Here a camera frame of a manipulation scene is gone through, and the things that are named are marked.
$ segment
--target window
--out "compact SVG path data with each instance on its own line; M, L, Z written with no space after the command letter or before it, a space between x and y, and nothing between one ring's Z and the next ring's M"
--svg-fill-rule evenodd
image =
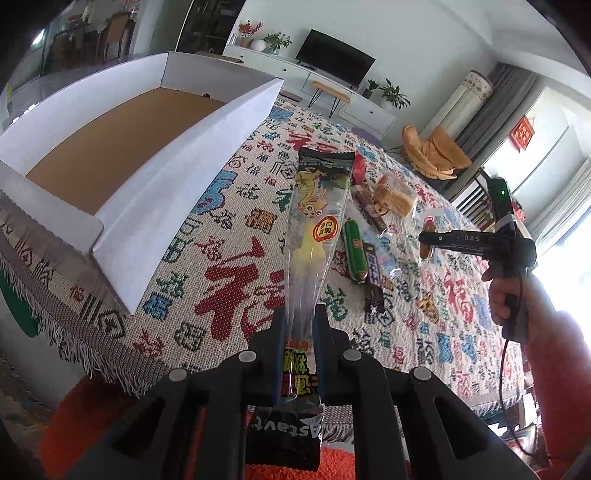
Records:
M587 250L590 236L591 215L587 215L564 241L538 259L539 266L534 270L556 310L566 310L577 320L589 345L591 260Z
M32 47L39 45L43 41L43 34L45 33L45 28L39 32L39 35L35 37L33 40Z

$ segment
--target green sausage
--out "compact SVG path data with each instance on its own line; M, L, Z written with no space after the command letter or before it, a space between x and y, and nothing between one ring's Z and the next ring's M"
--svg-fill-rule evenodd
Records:
M368 263L363 251L363 240L355 220L347 220L343 225L343 240L347 253L349 276L355 283L363 283L368 276Z

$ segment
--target dining table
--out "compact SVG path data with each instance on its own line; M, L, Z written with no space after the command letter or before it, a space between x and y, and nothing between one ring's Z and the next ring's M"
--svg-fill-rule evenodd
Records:
M173 368L214 368L248 348L284 303L285 231L302 147L355 152L369 181L391 171L418 197L413 217L385 217L388 235L381 243L398 271L382 272L383 313L365 311L363 287L349 278L339 240L320 295L330 325L385 367L429 368L477 415L498 411L504 341L481 280L486 262L443 250L425 262L418 254L421 213L428 209L440 213L442 231L476 228L399 157L281 97L171 235L135 314L103 304L64 278L7 223L0 224L0 273L63 360L80 362L130 394L145 394ZM515 343L503 373L509 407L524 390ZM328 408L324 439L352 436L351 408Z

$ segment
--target flower vase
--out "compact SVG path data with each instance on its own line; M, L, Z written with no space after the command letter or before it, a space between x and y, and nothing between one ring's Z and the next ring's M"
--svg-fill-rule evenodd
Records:
M386 110L388 113L394 113L396 111L396 106L392 102L388 102L385 98L382 97L382 101L380 102L380 107Z
M263 51L266 47L267 42L264 40L259 40L258 38L256 40L253 40L251 43L251 49L255 51Z

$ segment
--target cardboard box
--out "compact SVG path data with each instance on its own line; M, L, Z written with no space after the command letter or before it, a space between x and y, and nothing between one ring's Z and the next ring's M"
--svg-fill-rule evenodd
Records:
M86 77L0 137L0 223L66 278L135 313L186 216L282 83L184 53Z

